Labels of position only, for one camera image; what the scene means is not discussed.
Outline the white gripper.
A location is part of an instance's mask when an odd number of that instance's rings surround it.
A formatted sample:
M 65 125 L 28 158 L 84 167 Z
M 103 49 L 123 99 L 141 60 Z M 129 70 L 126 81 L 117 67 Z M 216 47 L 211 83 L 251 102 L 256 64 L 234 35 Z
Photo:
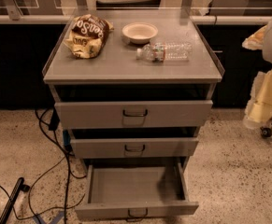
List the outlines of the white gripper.
M 265 25 L 246 38 L 242 47 L 250 50 L 262 49 L 266 28 Z M 266 73 L 259 72 L 253 80 L 251 98 L 246 105 L 243 123 L 249 129 L 257 129 L 265 126 L 271 119 L 272 69 Z

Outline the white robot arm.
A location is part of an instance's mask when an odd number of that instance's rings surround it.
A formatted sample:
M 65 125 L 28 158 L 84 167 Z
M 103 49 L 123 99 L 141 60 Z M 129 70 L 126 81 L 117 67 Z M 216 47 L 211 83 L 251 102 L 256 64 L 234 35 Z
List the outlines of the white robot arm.
M 272 19 L 242 43 L 245 49 L 262 51 L 265 61 L 272 63 Z M 249 129 L 265 126 L 272 120 L 272 68 L 259 72 L 252 83 L 251 98 L 245 108 L 244 125 Z

